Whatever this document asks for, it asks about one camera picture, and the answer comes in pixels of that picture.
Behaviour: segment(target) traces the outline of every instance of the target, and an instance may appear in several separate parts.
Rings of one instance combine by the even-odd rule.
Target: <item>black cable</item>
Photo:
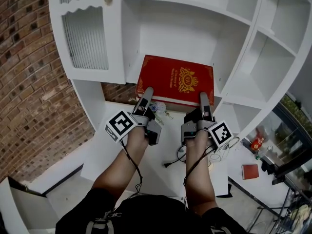
[[[173,162],[170,162],[170,163],[165,163],[164,164],[164,166],[165,166],[165,168],[167,168],[168,166],[170,166],[170,165],[172,165],[172,164],[174,164],[174,163],[176,163],[176,162],[178,162],[178,161],[181,161],[181,162],[183,162],[183,163],[186,163],[186,160],[181,160],[185,155],[186,155],[186,153],[182,156],[182,157],[179,157],[179,152],[180,152],[180,150],[181,150],[181,148],[182,147],[185,147],[186,145],[183,145],[183,146],[180,146],[179,147],[179,149],[177,150],[177,153],[176,153],[176,158],[177,158],[177,160],[175,160],[175,161],[173,161]]]
[[[133,161],[133,159],[130,157],[130,155],[129,155],[128,151],[127,151],[127,148],[126,148],[125,144],[123,143],[123,140],[122,140],[122,139],[120,140],[120,143],[121,143],[121,145],[122,145],[122,147],[123,147],[123,150],[124,150],[125,153],[126,153],[126,156],[127,156],[128,159],[132,162],[132,164],[135,166],[136,171],[137,171],[137,173],[138,173],[138,175],[139,175],[139,177],[140,177],[140,183],[136,185],[136,193],[134,193],[134,194],[132,194],[130,197],[128,197],[128,199],[130,199],[130,198],[132,198],[132,197],[134,197],[135,195],[137,195],[137,194],[140,193],[143,177],[142,177],[142,175],[141,175],[140,169],[138,168],[137,164],[136,164],[136,163]]]
[[[187,174],[185,175],[184,181],[183,181],[183,185],[186,185],[186,179],[188,178],[188,176],[191,174],[191,172],[195,169],[195,167],[205,158],[208,156],[209,153],[211,153],[213,150],[211,150],[210,152],[206,152],[208,148],[212,147],[213,145],[207,147],[204,151],[204,153],[202,154],[202,156],[200,157],[200,159],[198,161],[196,161],[194,163],[194,165],[190,168],[190,170],[187,172]]]

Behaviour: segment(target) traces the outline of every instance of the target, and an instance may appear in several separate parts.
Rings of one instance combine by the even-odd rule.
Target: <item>red book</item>
[[[242,165],[243,180],[259,177],[258,165]]]
[[[214,104],[214,73],[211,66],[146,55],[136,86],[142,96],[153,87],[154,100],[191,106],[199,105],[199,94],[206,92]]]

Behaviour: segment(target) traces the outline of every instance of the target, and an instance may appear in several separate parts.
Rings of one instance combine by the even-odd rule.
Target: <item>white floor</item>
[[[82,178],[80,172],[78,172],[48,193],[47,197],[58,217],[62,218],[73,209],[86,196],[92,184],[92,181]],[[232,186],[231,193],[232,198],[216,198],[217,204],[247,230],[259,212],[257,209],[259,205],[235,186]],[[124,193],[121,198],[124,200],[128,196],[127,193]],[[272,220],[273,214],[264,210],[257,221],[259,224],[252,229],[251,233],[269,233],[271,228],[269,228],[269,231],[267,230],[272,225]]]

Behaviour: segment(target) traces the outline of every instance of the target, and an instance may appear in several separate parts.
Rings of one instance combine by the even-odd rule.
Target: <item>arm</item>
[[[143,127],[135,127],[129,132],[126,149],[136,165],[141,162],[147,146]],[[92,188],[106,189],[117,201],[135,172],[136,168],[121,150],[113,163],[95,180]]]
[[[186,141],[186,172],[201,158],[207,142],[208,133],[203,130],[197,133],[195,139]],[[199,215],[218,207],[206,159],[203,159],[190,173],[186,180],[185,190],[189,208]]]

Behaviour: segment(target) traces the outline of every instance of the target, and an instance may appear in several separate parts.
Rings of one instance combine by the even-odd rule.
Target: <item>white cabinet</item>
[[[137,83],[144,56],[156,55],[212,66],[214,114],[245,137],[312,44],[312,0],[107,1],[49,0],[65,72],[96,130],[106,104],[99,82]]]

